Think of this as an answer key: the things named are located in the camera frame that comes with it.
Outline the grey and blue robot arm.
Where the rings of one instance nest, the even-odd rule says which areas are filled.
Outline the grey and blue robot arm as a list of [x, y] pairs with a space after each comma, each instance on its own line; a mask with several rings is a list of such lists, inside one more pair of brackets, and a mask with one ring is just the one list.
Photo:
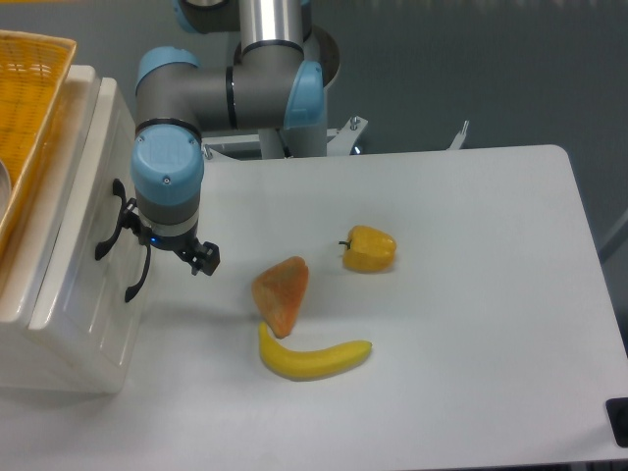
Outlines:
[[196, 231], [204, 174], [201, 136], [228, 130], [307, 129], [326, 118], [323, 68], [306, 58], [308, 1], [176, 1], [182, 27], [235, 29], [240, 59], [204, 69], [190, 52], [159, 47], [141, 59], [131, 155], [135, 213], [126, 225], [149, 249], [175, 253], [212, 275], [219, 248]]

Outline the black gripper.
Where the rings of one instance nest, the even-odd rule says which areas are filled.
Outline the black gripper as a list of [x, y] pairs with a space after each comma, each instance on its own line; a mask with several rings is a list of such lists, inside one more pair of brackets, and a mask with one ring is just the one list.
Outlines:
[[219, 246], [209, 241], [201, 243], [197, 239], [198, 223], [185, 226], [180, 234], [159, 235], [140, 222], [136, 207], [136, 200], [133, 197], [122, 197], [117, 218], [117, 236], [120, 236], [123, 230], [131, 231], [138, 243], [146, 246], [145, 262], [150, 262], [151, 249], [156, 248], [177, 254], [190, 267], [193, 276], [198, 274], [212, 276], [215, 273], [220, 265]]

